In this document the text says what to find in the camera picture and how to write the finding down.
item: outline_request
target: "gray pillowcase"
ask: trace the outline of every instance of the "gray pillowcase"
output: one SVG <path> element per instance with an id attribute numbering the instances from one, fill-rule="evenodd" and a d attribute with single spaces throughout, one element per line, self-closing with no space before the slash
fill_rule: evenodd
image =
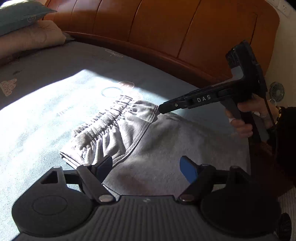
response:
<path id="1" fill-rule="evenodd" d="M 11 0 L 0 6 L 0 36 L 29 26 L 47 13 L 56 12 L 34 0 Z"/>

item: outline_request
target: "metal pin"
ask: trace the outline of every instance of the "metal pin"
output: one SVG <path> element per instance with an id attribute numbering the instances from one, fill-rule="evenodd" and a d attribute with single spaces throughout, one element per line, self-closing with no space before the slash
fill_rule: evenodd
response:
<path id="1" fill-rule="evenodd" d="M 104 195 L 99 196 L 100 202 L 111 202 L 111 201 L 113 201 L 113 199 L 114 199 L 113 196 L 108 195 L 108 194 L 104 194 Z"/>
<path id="2" fill-rule="evenodd" d="M 182 194 L 180 196 L 180 200 L 183 202 L 192 202 L 194 200 L 194 196 L 191 194 Z"/>

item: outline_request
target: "beige pillow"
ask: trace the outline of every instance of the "beige pillow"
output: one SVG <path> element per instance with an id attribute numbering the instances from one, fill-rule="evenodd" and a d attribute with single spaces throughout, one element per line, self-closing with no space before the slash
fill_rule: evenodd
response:
<path id="1" fill-rule="evenodd" d="M 51 20 L 38 21 L 0 37 L 0 59 L 15 53 L 62 45 L 66 37 Z"/>

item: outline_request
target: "gray bed sheet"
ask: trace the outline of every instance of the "gray bed sheet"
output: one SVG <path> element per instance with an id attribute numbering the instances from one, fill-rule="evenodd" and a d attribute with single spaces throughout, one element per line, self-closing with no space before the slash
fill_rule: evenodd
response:
<path id="1" fill-rule="evenodd" d="M 59 150 L 70 140 L 72 129 L 120 94 L 159 105 L 196 89 L 140 61 L 79 42 L 1 67 L 2 82 L 15 87 L 7 96 L 0 89 L 0 240 L 18 234 L 11 207 L 26 189 L 54 165 L 71 169 Z M 220 103 L 175 113 L 237 138 Z M 247 140 L 237 141 L 247 148 Z"/>

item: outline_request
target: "sleeve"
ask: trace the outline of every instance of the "sleeve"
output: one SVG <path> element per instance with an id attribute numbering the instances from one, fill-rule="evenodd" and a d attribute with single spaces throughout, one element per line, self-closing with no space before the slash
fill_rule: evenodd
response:
<path id="1" fill-rule="evenodd" d="M 278 138 L 278 153 L 276 160 L 285 173 L 296 184 L 296 107 L 282 109 L 276 131 L 269 129 L 270 139 L 267 141 L 276 150 L 276 133 Z"/>

